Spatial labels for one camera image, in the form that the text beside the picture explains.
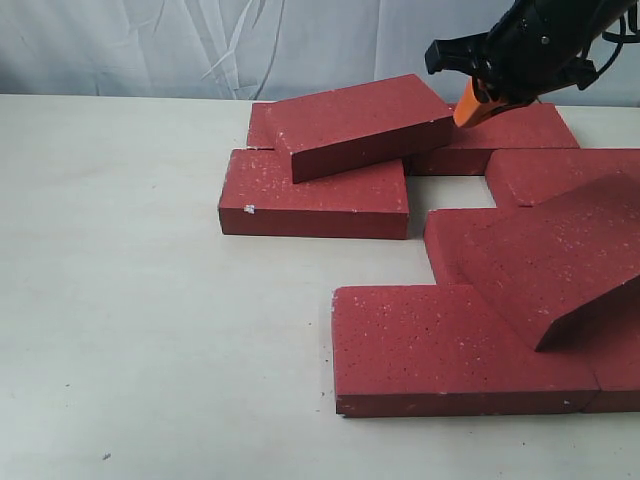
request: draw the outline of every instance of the brick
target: brick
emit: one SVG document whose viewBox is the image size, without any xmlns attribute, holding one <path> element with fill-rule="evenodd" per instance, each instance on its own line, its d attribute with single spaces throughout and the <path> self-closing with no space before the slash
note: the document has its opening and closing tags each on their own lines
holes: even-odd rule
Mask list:
<svg viewBox="0 0 640 480">
<path fill-rule="evenodd" d="M 276 102 L 266 114 L 294 183 L 446 145 L 452 115 L 416 75 Z"/>
<path fill-rule="evenodd" d="M 498 149 L 580 148 L 552 104 L 505 112 L 467 129 L 455 129 L 451 143 L 411 158 L 412 175 L 484 175 Z"/>
<path fill-rule="evenodd" d="M 469 281 L 458 266 L 458 250 L 464 236 L 507 215 L 507 211 L 497 208 L 442 209 L 429 212 L 424 242 L 437 284 L 468 284 Z"/>
<path fill-rule="evenodd" d="M 269 150 L 235 150 L 218 204 L 227 235 L 406 239 L 401 160 L 300 185 Z"/>
<path fill-rule="evenodd" d="M 341 288 L 332 337 L 347 417 L 573 413 L 598 391 L 581 356 L 533 352 L 470 286 Z"/>
<path fill-rule="evenodd" d="M 640 181 L 640 149 L 499 150 L 487 184 L 499 207 L 531 207 L 599 177 L 626 173 Z"/>
<path fill-rule="evenodd" d="M 273 138 L 268 133 L 266 113 L 268 103 L 254 103 L 251 106 L 251 118 L 247 133 L 247 147 L 258 150 L 273 150 Z"/>
<path fill-rule="evenodd" d="M 640 184 L 609 175 L 465 236 L 465 277 L 536 350 L 571 338 L 590 304 L 640 279 Z"/>
<path fill-rule="evenodd" d="M 629 285 L 599 302 L 578 347 L 601 391 L 587 413 L 640 412 L 640 288 Z"/>
</svg>

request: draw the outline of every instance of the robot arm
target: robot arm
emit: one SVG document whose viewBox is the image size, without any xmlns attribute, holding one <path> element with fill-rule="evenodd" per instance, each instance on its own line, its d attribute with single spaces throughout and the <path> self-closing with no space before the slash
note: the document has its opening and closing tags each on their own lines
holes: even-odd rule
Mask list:
<svg viewBox="0 0 640 480">
<path fill-rule="evenodd" d="M 573 85 L 588 88 L 625 43 L 640 43 L 637 1 L 516 0 L 489 32 L 434 41 L 425 54 L 427 70 L 456 70 L 471 77 L 454 119 L 459 127 L 473 127 L 545 93 Z M 606 32 L 616 21 L 620 33 Z M 596 70 L 588 55 L 600 34 L 617 47 Z"/>
</svg>

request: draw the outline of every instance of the white tabletop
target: white tabletop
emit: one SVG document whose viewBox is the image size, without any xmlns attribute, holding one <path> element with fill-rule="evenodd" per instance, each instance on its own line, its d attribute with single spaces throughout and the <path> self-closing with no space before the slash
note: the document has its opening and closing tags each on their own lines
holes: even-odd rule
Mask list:
<svg viewBox="0 0 640 480">
<path fill-rule="evenodd" d="M 412 179 L 405 242 L 223 237 L 249 111 L 0 96 L 0 478 L 640 475 L 634 414 L 336 416 L 332 290 L 433 283 L 425 212 L 491 196 Z M 640 147 L 640 109 L 561 111 L 584 147 Z"/>
</svg>

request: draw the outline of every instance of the white fabric curtain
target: white fabric curtain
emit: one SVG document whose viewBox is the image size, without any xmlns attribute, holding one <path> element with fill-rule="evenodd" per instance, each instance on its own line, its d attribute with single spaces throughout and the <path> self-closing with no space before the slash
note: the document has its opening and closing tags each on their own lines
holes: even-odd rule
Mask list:
<svg viewBox="0 0 640 480">
<path fill-rule="evenodd" d="M 435 38 L 485 31 L 512 0 L 0 0 L 0 93 L 281 98 L 417 73 Z M 601 63 L 613 46 L 594 48 Z M 640 47 L 561 104 L 633 105 Z"/>
</svg>

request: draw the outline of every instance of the red brick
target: red brick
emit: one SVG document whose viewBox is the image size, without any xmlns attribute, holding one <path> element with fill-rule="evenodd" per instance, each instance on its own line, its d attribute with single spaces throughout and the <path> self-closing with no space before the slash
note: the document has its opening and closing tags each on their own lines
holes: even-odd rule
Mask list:
<svg viewBox="0 0 640 480">
<path fill-rule="evenodd" d="M 497 208 L 433 210 L 427 215 L 424 242 L 438 285 L 465 285 L 469 281 L 458 266 L 460 244 L 472 230 L 484 228 L 507 216 Z"/>
<path fill-rule="evenodd" d="M 218 205 L 227 235 L 406 239 L 402 161 L 300 185 L 269 150 L 235 150 Z"/>
<path fill-rule="evenodd" d="M 534 104 L 475 128 L 455 129 L 449 145 L 411 158 L 411 174 L 484 175 L 498 149 L 579 147 L 554 105 Z"/>
<path fill-rule="evenodd" d="M 406 75 L 273 103 L 267 123 L 300 183 L 446 145 L 452 115 Z"/>
<path fill-rule="evenodd" d="M 486 177 L 499 207 L 531 207 L 599 177 L 624 172 L 640 181 L 640 150 L 499 150 Z"/>
<path fill-rule="evenodd" d="M 247 147 L 258 150 L 273 150 L 273 138 L 269 135 L 266 126 L 266 113 L 268 103 L 254 103 L 251 106 L 251 118 L 247 133 Z"/>
<path fill-rule="evenodd" d="M 640 184 L 602 177 L 469 233 L 460 266 L 523 341 L 570 338 L 591 302 L 640 280 Z"/>
<path fill-rule="evenodd" d="M 535 353 L 470 286 L 347 287 L 333 299 L 337 413 L 572 413 L 598 391 L 580 355 Z"/>
<path fill-rule="evenodd" d="M 601 392 L 588 413 L 640 412 L 640 288 L 629 285 L 598 302 L 579 348 Z"/>
</svg>

